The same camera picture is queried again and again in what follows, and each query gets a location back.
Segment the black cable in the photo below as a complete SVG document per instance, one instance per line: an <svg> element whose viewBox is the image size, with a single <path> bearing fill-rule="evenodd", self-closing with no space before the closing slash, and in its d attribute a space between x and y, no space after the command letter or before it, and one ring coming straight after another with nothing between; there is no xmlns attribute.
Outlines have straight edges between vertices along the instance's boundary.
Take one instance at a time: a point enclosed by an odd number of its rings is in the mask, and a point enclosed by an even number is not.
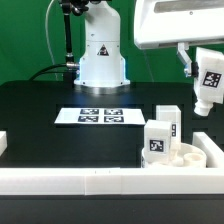
<svg viewBox="0 0 224 224"><path fill-rule="evenodd" d="M36 77L38 77L38 76L44 74L45 72L47 72L47 71L49 71L49 70L51 70L51 69L54 69L54 68L64 68L64 67L66 67L66 64L51 65L51 66L49 66L49 67L47 67L47 68L44 68L44 69L40 70L39 72L35 73L35 74L29 79L29 81L33 81Z"/></svg>

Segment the black warning label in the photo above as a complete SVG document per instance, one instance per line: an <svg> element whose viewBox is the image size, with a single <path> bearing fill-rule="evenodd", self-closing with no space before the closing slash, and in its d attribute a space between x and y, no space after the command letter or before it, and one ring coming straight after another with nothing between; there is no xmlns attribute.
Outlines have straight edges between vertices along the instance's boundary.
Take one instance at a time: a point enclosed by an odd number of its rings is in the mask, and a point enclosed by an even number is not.
<svg viewBox="0 0 224 224"><path fill-rule="evenodd" d="M99 56L109 56L109 53L107 51L107 48L105 47L105 45L103 45L100 49L100 51L98 52Z"/></svg>

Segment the white cube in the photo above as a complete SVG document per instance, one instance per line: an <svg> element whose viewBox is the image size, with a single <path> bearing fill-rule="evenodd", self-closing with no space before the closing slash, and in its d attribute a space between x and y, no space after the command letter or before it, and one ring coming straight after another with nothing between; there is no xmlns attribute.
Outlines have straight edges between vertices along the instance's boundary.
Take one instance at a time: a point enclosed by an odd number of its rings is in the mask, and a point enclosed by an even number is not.
<svg viewBox="0 0 224 224"><path fill-rule="evenodd" d="M168 164L170 161L171 126L169 121L148 120L144 127L145 160Z"/></svg>

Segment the black sticker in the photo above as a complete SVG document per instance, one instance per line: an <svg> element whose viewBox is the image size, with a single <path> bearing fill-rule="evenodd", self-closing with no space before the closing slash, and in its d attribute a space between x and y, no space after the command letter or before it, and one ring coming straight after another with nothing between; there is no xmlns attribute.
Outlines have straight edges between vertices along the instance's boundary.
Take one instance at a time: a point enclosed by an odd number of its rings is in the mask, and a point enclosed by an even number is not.
<svg viewBox="0 0 224 224"><path fill-rule="evenodd" d="M176 137L176 136L177 136L177 125L172 124L172 137Z"/></svg>
<svg viewBox="0 0 224 224"><path fill-rule="evenodd" d="M99 114L99 109L81 109L80 114L85 114L85 115L95 115L95 114Z"/></svg>
<svg viewBox="0 0 224 224"><path fill-rule="evenodd" d="M217 88L221 80L222 74L207 72L203 81L203 86Z"/></svg>
<svg viewBox="0 0 224 224"><path fill-rule="evenodd" d="M124 118L121 116L105 116L105 123L124 123Z"/></svg>
<svg viewBox="0 0 224 224"><path fill-rule="evenodd" d="M149 140L149 150L151 152L164 152L164 141L162 140Z"/></svg>
<svg viewBox="0 0 224 224"><path fill-rule="evenodd" d="M106 109L104 110L105 115L123 115L123 110L122 109Z"/></svg>
<svg viewBox="0 0 224 224"><path fill-rule="evenodd" d="M99 117L98 116L79 116L78 122L83 123L91 123L91 122L98 122Z"/></svg>
<svg viewBox="0 0 224 224"><path fill-rule="evenodd" d="M98 52L99 56L109 56L109 53L107 51L107 48L105 47L105 45L103 45L100 49L100 51Z"/></svg>

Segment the cable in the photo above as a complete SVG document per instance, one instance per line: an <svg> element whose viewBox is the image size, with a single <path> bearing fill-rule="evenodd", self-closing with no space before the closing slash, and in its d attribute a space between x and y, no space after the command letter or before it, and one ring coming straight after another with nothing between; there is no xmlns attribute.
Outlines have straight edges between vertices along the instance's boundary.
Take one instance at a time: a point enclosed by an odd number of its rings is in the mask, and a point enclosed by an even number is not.
<svg viewBox="0 0 224 224"><path fill-rule="evenodd" d="M145 50L143 50L143 54L144 54L145 63L146 63L146 66L147 66L147 69L148 69L149 75L151 76L151 81L152 81L152 82L155 82L155 81L154 81L153 74L152 74L151 66L150 66L150 64L149 64L149 58L148 58L148 56L147 56L147 54L146 54L146 51L145 51Z"/></svg>
<svg viewBox="0 0 224 224"><path fill-rule="evenodd" d="M47 71L51 70L51 69L54 69L54 68L64 68L66 67L66 64L57 64L57 65L52 65L52 66L49 66L47 68L44 68L42 70L40 70L39 72L35 73L30 79L29 81L33 81L36 77L42 75L42 74L45 74L47 73Z"/></svg>
<svg viewBox="0 0 224 224"><path fill-rule="evenodd" d="M46 32L47 47L48 47L48 51L51 56L51 61L52 61L53 65L55 65L55 59L54 59L54 55L52 53L52 48L51 48L51 43L50 43L50 38L49 38L48 21L49 21L49 14L50 14L51 7L55 1L56 0L52 0L50 2L49 6L47 8L46 17L45 17L45 32Z"/></svg>

